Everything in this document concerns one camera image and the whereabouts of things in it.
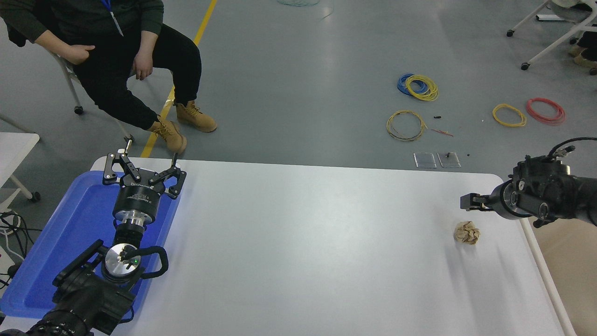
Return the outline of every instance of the blue tray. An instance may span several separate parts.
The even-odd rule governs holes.
[[[111,246],[115,233],[112,210],[119,187],[102,185],[102,175],[100,171],[87,172],[70,185],[2,296],[0,304],[6,315],[42,318],[55,306],[52,281],[56,275],[97,239]],[[164,245],[177,206],[178,199],[162,196],[158,216],[147,226],[141,248]],[[149,272],[155,271],[158,262],[158,256],[152,255],[142,258],[141,264]],[[137,295],[135,314],[141,310],[150,283],[150,279],[141,280],[131,291]]]

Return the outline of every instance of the hand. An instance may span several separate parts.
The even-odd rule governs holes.
[[[150,53],[139,52],[133,60],[133,71],[135,72],[135,78],[138,80],[144,80],[149,77],[153,72],[153,57]]]
[[[79,65],[89,58],[89,51],[93,50],[95,48],[96,48],[95,45],[75,44],[75,45],[71,45],[66,50],[64,55],[61,55],[61,56],[64,57],[70,63],[73,63],[74,65]]]

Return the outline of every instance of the black pants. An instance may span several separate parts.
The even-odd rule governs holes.
[[[573,6],[579,10],[592,11],[587,4]],[[583,57],[587,60],[597,61],[597,32],[584,32],[583,37],[578,41],[579,47],[587,48],[583,51]]]
[[[157,121],[157,114],[127,89],[127,79],[141,43],[140,29],[109,38],[84,38],[71,44],[95,45],[89,58],[74,67],[81,85],[102,110],[114,118],[144,130]],[[201,57],[188,37],[162,25],[153,49],[153,67],[173,73],[176,102],[197,98],[201,78]]]

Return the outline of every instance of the lanyard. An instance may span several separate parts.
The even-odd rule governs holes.
[[[116,25],[116,28],[118,29],[118,32],[120,33],[120,35],[124,36],[124,34],[122,33],[122,29],[120,29],[120,25],[118,24],[118,21],[116,21],[114,12],[112,11],[112,3],[110,2],[110,0],[101,0],[101,3],[104,4],[104,7],[106,7],[108,12],[110,12],[110,15],[112,16],[112,20],[114,20],[114,24]]]

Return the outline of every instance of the red wire coil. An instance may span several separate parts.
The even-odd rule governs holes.
[[[542,102],[553,107],[556,110],[555,117],[546,117],[535,112],[535,110],[533,110],[533,108],[531,107],[531,104],[533,102]],[[527,112],[531,117],[535,118],[536,120],[539,120],[540,122],[551,126],[561,125],[566,120],[566,112],[564,112],[564,109],[557,103],[545,98],[529,99],[527,101]]]

